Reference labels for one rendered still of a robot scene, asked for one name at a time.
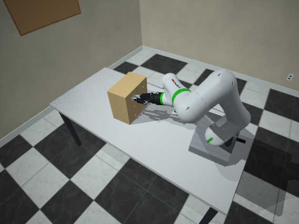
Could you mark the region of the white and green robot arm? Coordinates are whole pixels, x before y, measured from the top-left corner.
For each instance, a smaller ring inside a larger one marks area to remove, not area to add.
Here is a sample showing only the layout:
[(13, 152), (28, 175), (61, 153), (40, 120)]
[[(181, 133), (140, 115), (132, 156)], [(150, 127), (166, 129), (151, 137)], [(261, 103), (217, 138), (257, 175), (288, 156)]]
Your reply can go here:
[(205, 132), (206, 141), (212, 146), (225, 146), (246, 140), (236, 134), (251, 121), (250, 113), (243, 106), (237, 80), (233, 73), (220, 69), (212, 72), (197, 88), (190, 91), (184, 87), (173, 73), (162, 78), (164, 93), (154, 95), (156, 105), (174, 107), (178, 117), (185, 123), (196, 123), (213, 107), (219, 104), (225, 115), (210, 125)]

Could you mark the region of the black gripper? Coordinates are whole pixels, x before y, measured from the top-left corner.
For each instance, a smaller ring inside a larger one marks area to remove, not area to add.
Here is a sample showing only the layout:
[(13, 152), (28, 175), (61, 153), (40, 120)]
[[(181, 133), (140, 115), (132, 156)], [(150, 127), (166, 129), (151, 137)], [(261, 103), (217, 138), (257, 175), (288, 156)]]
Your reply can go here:
[(134, 98), (131, 98), (132, 101), (137, 101), (137, 103), (144, 104), (152, 103), (154, 104), (154, 93), (144, 93), (141, 95), (133, 95)]

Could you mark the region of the brown chest of drawers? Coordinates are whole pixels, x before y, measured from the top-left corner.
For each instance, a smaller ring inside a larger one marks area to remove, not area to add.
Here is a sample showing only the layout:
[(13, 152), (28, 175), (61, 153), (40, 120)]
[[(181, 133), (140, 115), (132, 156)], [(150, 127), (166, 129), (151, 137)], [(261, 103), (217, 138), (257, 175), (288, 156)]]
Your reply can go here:
[(128, 72), (108, 91), (109, 103), (113, 117), (130, 125), (126, 97), (147, 77), (136, 73)]

